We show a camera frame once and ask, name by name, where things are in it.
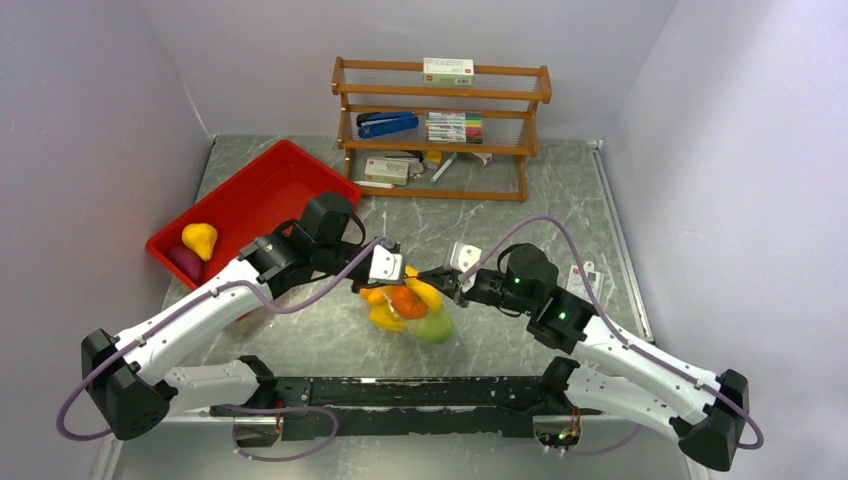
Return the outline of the clear zip top bag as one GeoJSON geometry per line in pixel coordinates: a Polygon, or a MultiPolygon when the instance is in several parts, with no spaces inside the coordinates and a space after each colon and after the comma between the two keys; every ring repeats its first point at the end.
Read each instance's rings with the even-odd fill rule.
{"type": "Polygon", "coordinates": [[[442,294],[418,276],[416,269],[406,266],[403,284],[363,288],[359,295],[369,307],[369,320],[377,327],[442,344],[453,335],[454,322],[442,294]]]}

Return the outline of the orange red pepper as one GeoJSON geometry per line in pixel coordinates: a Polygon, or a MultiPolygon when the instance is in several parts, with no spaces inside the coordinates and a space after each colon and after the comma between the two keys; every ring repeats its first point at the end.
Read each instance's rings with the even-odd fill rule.
{"type": "Polygon", "coordinates": [[[392,291],[390,305],[404,320],[418,320],[429,313],[428,306],[406,286],[398,286],[392,291]]]}

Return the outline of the green round cabbage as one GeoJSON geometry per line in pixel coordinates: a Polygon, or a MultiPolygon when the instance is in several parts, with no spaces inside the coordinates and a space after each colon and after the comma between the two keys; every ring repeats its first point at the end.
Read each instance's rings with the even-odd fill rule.
{"type": "Polygon", "coordinates": [[[441,344],[451,338],[454,322],[446,309],[430,311],[427,316],[416,321],[413,335],[429,343],[441,344]]]}

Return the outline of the yellow orange bell pepper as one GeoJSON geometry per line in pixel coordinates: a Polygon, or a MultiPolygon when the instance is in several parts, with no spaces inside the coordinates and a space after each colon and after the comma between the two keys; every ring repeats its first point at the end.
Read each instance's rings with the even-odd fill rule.
{"type": "Polygon", "coordinates": [[[370,308],[376,308],[391,300],[392,287],[381,286],[374,288],[362,288],[359,295],[365,300],[370,308]]]}

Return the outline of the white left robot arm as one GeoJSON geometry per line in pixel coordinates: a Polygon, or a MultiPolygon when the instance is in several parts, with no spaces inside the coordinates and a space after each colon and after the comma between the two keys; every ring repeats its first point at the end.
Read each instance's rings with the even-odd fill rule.
{"type": "Polygon", "coordinates": [[[376,279],[374,260],[395,253],[384,236],[344,240],[348,223],[365,228],[352,201],[323,192],[238,250],[204,284],[169,308],[111,334],[98,328],[80,343],[81,381],[56,416],[57,431],[74,441],[112,435],[138,438],[172,413],[203,407],[273,409],[273,373],[254,356],[220,365],[180,367],[200,345],[259,308],[278,315],[305,310],[339,283],[352,291],[376,279]]]}

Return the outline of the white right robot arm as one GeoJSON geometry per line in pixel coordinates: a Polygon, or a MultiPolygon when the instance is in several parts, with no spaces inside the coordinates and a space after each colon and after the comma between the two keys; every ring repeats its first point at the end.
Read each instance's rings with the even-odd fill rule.
{"type": "Polygon", "coordinates": [[[750,411],[743,374],[688,364],[606,324],[594,306],[559,286],[558,267],[529,243],[509,247],[505,266],[480,269],[466,281],[460,278],[480,249],[458,242],[451,254],[418,279],[462,307],[478,303],[527,315],[534,339],[560,351],[539,389],[548,412],[573,406],[610,413],[671,438],[706,468],[730,470],[750,411]]]}

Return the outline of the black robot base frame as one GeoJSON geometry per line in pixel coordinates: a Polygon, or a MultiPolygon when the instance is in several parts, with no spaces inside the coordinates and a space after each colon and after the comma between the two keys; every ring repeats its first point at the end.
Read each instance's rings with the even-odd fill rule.
{"type": "Polygon", "coordinates": [[[280,415],[281,440],[340,436],[499,434],[530,439],[537,417],[572,414],[564,393],[578,368],[554,358],[540,376],[276,377],[262,376],[245,403],[248,416],[280,415]]]}

